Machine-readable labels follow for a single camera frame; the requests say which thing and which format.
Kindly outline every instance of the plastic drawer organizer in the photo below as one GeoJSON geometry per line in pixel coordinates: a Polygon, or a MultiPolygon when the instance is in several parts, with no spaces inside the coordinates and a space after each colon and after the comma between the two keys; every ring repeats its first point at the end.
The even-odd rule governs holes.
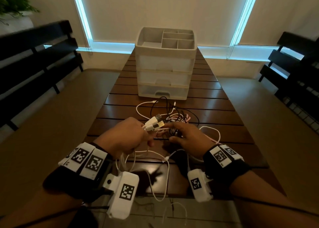
{"type": "Polygon", "coordinates": [[[196,51],[192,30],[142,28],[135,42],[138,95],[185,100],[196,51]]]}

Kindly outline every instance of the table surface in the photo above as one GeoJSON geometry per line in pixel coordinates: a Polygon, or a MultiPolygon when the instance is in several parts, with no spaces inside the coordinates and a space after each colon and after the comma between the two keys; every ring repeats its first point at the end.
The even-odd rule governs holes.
{"type": "MultiPolygon", "coordinates": [[[[137,114],[136,106],[142,102],[152,101],[154,99],[138,96],[137,85],[135,51],[133,51],[89,129],[84,139],[85,142],[89,143],[93,141],[103,132],[128,117],[132,116],[141,122],[145,121],[145,118],[137,114]]],[[[160,101],[156,107],[153,108],[152,113],[154,113],[154,115],[165,113],[165,110],[163,110],[164,106],[166,106],[166,102],[164,100],[160,101]]],[[[285,194],[199,49],[197,49],[187,100],[177,100],[176,106],[190,109],[197,115],[200,122],[199,127],[206,125],[218,129],[221,134],[220,141],[223,144],[230,146],[242,155],[257,175],[285,194]]],[[[146,104],[143,107],[139,107],[139,112],[142,115],[149,116],[150,109],[151,104],[146,104]]],[[[190,123],[197,125],[197,118],[192,113],[188,111],[185,112],[191,117],[190,123]]],[[[207,128],[202,130],[213,139],[218,139],[216,131],[207,128]]],[[[169,155],[169,152],[166,151],[167,148],[163,149],[164,142],[165,141],[162,140],[156,140],[155,147],[153,147],[152,150],[163,156],[169,155]]],[[[146,143],[142,143],[137,148],[137,150],[146,149],[146,143]]],[[[189,182],[181,174],[179,169],[180,166],[183,169],[182,173],[184,173],[184,168],[187,168],[186,159],[182,153],[174,159],[176,162],[172,158],[169,160],[170,170],[167,195],[169,197],[191,197],[192,192],[189,187],[189,182]]],[[[190,162],[191,165],[194,165],[194,168],[203,167],[196,163],[196,161],[190,160],[190,162]]],[[[128,166],[132,164],[133,158],[129,157],[128,166]]],[[[162,163],[158,155],[149,153],[143,155],[141,158],[137,158],[134,169],[148,170],[151,174],[151,178],[154,180],[152,186],[154,193],[159,195],[164,194],[168,168],[166,163],[162,163]]],[[[137,195],[150,194],[151,189],[146,172],[140,172],[139,176],[140,182],[137,195]]],[[[232,199],[227,187],[214,181],[209,184],[215,198],[224,200],[232,199]]]]}

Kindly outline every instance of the black wrist strap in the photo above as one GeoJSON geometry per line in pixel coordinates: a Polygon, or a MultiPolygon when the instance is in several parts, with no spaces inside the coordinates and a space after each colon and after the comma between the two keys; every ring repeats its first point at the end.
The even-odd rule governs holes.
{"type": "MultiPolygon", "coordinates": [[[[93,146],[104,151],[95,143],[93,146]]],[[[50,175],[44,180],[42,186],[48,191],[65,192],[73,198],[82,199],[84,202],[93,202],[105,193],[105,189],[102,185],[106,176],[111,172],[113,157],[110,154],[106,155],[106,158],[103,160],[94,179],[83,177],[80,174],[82,173],[82,170],[87,167],[89,167],[90,170],[94,170],[96,167],[94,164],[97,164],[98,162],[98,157],[96,158],[92,151],[83,163],[81,163],[81,166],[77,171],[70,170],[66,166],[61,165],[50,173],[50,175]]]]}
{"type": "Polygon", "coordinates": [[[206,175],[230,186],[237,177],[251,170],[239,157],[238,153],[226,145],[214,145],[203,156],[206,175]]]}

